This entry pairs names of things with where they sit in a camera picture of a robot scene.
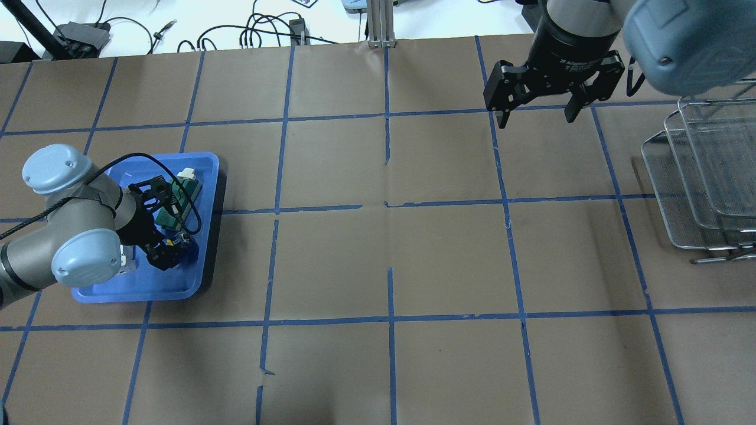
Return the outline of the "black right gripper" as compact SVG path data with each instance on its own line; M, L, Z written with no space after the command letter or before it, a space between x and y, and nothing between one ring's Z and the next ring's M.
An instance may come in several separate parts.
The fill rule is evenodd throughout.
M521 1L522 16L534 31L524 64L499 60L484 86L487 110L499 129L511 111L538 97L570 94L565 121L612 96L625 71L613 49L621 30L616 1Z

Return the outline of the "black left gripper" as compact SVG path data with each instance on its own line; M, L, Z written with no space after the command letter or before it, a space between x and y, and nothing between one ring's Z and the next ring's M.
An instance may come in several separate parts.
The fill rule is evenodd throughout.
M156 269L165 271L178 266L180 263L168 255L164 234L155 225L154 213L163 207L164 202L138 192L126 194L135 202L135 212L121 228L121 245L139 247L148 263Z

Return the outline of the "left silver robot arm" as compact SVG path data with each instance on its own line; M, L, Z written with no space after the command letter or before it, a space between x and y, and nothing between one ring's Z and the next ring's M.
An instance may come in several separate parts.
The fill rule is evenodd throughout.
M119 274L124 246L163 271L196 249L192 231L168 236L158 228L158 210L179 223L184 212L162 175L122 187L76 148L54 143L27 159L22 180L45 197L45 210L2 233L3 308L54 283L107 282Z

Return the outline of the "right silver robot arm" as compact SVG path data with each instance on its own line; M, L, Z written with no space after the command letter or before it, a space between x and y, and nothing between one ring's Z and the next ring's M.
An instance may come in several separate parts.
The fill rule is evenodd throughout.
M494 65L483 90L500 129L538 97L570 94L565 120L609 99L632 62L657 91L702 94L754 74L753 1L523 1L537 17L526 62Z

